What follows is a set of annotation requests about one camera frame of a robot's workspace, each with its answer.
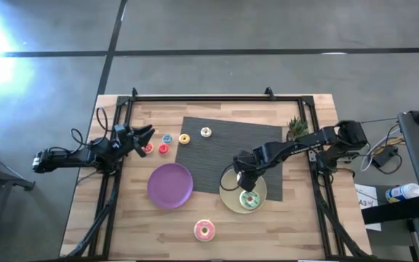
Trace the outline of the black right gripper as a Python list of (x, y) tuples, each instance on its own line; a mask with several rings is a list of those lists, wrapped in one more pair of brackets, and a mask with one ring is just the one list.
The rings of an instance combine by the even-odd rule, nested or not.
[(241, 151), (233, 157), (234, 171), (237, 174), (237, 184), (241, 188), (246, 188), (248, 192), (256, 187), (258, 178), (264, 173), (263, 163), (256, 153)]

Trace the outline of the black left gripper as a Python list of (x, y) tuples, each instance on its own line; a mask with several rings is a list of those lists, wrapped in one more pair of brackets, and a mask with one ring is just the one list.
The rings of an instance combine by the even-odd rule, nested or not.
[(117, 124), (113, 127), (113, 131), (116, 134), (113, 145), (115, 154), (128, 154), (135, 150), (140, 157), (147, 156), (143, 148), (148, 145), (155, 133), (152, 124), (133, 128), (126, 124)]

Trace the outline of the large green frosted donut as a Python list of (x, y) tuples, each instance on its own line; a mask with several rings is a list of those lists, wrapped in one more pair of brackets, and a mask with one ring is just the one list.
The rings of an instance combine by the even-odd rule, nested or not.
[(239, 202), (241, 206), (246, 210), (256, 210), (261, 204), (261, 198), (257, 192), (243, 191), (239, 195)]

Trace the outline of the large pink frosted donut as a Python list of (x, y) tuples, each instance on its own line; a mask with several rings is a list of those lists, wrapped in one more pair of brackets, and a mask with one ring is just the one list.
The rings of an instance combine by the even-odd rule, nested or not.
[(193, 235), (200, 242), (209, 242), (215, 236), (215, 225), (208, 219), (197, 221), (193, 228)]

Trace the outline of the cream plate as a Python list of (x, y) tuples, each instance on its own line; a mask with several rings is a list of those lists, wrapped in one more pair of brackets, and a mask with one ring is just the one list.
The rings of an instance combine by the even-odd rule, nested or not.
[(223, 203), (229, 210), (234, 211), (235, 213), (240, 214), (249, 214), (253, 213), (258, 210), (264, 203), (267, 197), (267, 185), (263, 178), (259, 178), (256, 187), (253, 189), (254, 192), (257, 192), (261, 198), (261, 204), (258, 209), (256, 210), (246, 210), (244, 209), (240, 202), (239, 202), (239, 195), (244, 189), (238, 187), (235, 190), (231, 190), (237, 186), (236, 182), (237, 174), (234, 172), (232, 168), (229, 168), (221, 177), (221, 184), (220, 184), (220, 197)]

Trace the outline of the dark grey woven placemat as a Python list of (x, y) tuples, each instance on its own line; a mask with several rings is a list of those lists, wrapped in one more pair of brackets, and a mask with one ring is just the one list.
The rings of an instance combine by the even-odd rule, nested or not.
[[(201, 136), (203, 127), (212, 130), (209, 138)], [(221, 173), (234, 156), (283, 138), (282, 128), (277, 126), (187, 116), (183, 118), (181, 132), (190, 135), (191, 141), (177, 147), (175, 161), (192, 174), (194, 191), (211, 194), (219, 192)]]

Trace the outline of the purple plate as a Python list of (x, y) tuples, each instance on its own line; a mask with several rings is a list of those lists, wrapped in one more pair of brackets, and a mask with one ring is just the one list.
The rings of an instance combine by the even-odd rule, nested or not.
[(178, 163), (157, 167), (148, 179), (148, 198), (161, 209), (180, 207), (188, 200), (192, 191), (192, 174)]

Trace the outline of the potted succulent plant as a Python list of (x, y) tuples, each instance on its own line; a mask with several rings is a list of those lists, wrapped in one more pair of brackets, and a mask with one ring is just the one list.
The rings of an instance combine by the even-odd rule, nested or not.
[(308, 123), (304, 122), (301, 118), (297, 118), (294, 116), (289, 122), (288, 122), (288, 131), (286, 140), (296, 140), (299, 137), (302, 137), (304, 135), (307, 135), (309, 133), (308, 130)]

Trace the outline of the white paper sheet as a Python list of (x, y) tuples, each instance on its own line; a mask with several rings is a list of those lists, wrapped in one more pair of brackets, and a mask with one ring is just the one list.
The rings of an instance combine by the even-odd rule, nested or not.
[(356, 184), (355, 189), (359, 200), (359, 206), (362, 210), (377, 207), (380, 204), (375, 187)]

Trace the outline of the black power adapter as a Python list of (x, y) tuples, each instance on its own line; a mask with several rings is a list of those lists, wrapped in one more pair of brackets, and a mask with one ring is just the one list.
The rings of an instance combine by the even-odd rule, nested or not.
[(373, 157), (372, 165), (375, 167), (383, 167), (397, 154), (398, 148), (396, 146), (386, 146), (380, 153)]

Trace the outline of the white blue spray can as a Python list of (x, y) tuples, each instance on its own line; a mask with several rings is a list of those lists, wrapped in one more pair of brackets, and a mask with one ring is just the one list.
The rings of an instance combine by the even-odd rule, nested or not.
[(389, 203), (401, 202), (416, 197), (419, 197), (419, 185), (416, 183), (407, 183), (390, 188), (385, 192), (385, 198)]

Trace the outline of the black aluminium table frame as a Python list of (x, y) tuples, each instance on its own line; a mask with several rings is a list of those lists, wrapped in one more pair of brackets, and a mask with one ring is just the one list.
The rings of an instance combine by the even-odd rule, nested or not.
[[(285, 127), (294, 116), (308, 116), (294, 95), (187, 95), (179, 98), (140, 95), (133, 103), (131, 123), (152, 124), (153, 144), (169, 133), (180, 134), (183, 118), (194, 116)], [(103, 260), (297, 260), (324, 259), (311, 175), (306, 155), (289, 158), (282, 171), (283, 199), (266, 202), (258, 211), (237, 214), (217, 194), (192, 193), (174, 210), (162, 210), (147, 197), (150, 174), (175, 160), (175, 151), (157, 151), (146, 158), (130, 154), (124, 163), (113, 231), (100, 231), (97, 246), (85, 261)], [(193, 235), (197, 221), (208, 219), (215, 236), (200, 242)]]

